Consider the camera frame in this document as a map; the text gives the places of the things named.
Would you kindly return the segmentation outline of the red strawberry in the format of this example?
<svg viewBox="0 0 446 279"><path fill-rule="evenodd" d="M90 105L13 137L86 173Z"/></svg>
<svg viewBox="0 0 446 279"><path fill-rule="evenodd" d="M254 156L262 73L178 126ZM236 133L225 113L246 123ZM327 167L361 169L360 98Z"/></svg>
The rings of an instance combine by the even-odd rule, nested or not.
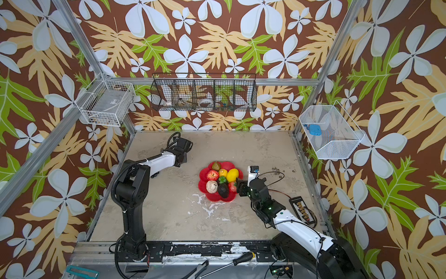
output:
<svg viewBox="0 0 446 279"><path fill-rule="evenodd" d="M237 193L237 183L236 181L230 182L229 185L229 190L231 193Z"/></svg>

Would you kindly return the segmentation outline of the yellow lemon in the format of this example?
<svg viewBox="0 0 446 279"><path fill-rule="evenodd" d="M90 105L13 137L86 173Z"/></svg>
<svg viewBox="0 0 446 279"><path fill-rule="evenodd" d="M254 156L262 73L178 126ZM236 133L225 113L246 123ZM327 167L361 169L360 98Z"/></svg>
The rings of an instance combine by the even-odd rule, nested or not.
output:
<svg viewBox="0 0 446 279"><path fill-rule="evenodd" d="M236 181L236 179L239 177L239 170L234 168L228 171L226 174L226 180L228 183Z"/></svg>

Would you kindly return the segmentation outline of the dark avocado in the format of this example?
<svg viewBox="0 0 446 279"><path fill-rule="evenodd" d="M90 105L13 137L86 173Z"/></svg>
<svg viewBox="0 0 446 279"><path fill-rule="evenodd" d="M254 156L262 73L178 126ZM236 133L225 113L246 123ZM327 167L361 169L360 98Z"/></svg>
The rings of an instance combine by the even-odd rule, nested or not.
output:
<svg viewBox="0 0 446 279"><path fill-rule="evenodd" d="M227 183L218 185L217 192L222 199L227 199L230 195L230 189Z"/></svg>

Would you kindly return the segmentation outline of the small yellow orange fruit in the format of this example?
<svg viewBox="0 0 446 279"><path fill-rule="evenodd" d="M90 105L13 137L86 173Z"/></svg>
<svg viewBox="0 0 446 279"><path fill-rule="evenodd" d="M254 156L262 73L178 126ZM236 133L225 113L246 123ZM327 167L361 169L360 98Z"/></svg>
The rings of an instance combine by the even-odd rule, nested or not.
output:
<svg viewBox="0 0 446 279"><path fill-rule="evenodd" d="M226 169L220 169L218 173L219 173L219 177L227 178L228 171Z"/></svg>

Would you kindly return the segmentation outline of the white garlic bulb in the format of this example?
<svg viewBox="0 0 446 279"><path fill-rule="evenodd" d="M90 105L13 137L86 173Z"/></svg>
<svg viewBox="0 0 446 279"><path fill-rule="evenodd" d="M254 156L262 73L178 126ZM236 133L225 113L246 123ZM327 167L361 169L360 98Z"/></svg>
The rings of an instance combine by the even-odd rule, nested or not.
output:
<svg viewBox="0 0 446 279"><path fill-rule="evenodd" d="M218 182L216 182L214 180L209 180L206 183L206 191L209 194L215 194L218 191Z"/></svg>

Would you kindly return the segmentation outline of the red apple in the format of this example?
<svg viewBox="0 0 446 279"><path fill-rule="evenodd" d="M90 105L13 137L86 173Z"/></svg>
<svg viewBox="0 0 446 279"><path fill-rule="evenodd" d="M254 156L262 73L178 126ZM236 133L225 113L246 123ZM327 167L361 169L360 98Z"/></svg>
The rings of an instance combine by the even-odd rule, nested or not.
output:
<svg viewBox="0 0 446 279"><path fill-rule="evenodd" d="M217 181L219 177L219 172L213 169L211 169L206 175L208 181Z"/></svg>

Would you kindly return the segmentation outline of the red green fig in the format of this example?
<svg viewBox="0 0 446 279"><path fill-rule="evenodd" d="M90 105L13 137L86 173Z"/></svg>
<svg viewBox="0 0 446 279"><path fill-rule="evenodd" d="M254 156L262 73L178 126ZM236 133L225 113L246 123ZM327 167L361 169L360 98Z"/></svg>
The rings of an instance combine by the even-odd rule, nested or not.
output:
<svg viewBox="0 0 446 279"><path fill-rule="evenodd" d="M215 170L216 172L219 172L221 169L221 164L218 161L213 162L213 164L211 165L211 168L213 170Z"/></svg>

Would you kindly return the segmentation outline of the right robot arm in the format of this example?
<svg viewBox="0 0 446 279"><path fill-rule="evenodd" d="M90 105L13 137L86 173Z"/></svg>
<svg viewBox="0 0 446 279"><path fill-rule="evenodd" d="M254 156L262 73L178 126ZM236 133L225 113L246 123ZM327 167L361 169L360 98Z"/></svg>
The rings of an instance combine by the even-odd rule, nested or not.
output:
<svg viewBox="0 0 446 279"><path fill-rule="evenodd" d="M318 279L367 279L368 273L346 240L336 240L299 220L272 199L263 179L237 180L237 193L247 196L257 217L279 234L272 239L277 259L295 262Z"/></svg>

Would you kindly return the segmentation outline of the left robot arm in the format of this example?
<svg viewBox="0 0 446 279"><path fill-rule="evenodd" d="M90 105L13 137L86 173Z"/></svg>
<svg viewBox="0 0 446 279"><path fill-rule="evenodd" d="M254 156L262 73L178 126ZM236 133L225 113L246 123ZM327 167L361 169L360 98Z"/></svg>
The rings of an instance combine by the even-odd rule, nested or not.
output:
<svg viewBox="0 0 446 279"><path fill-rule="evenodd" d="M126 160L111 186L110 197L123 214L123 235L116 242L116 258L143 261L146 258L146 233L143 226L143 203L150 179L170 167L187 162L193 143L175 132L157 155L141 160Z"/></svg>

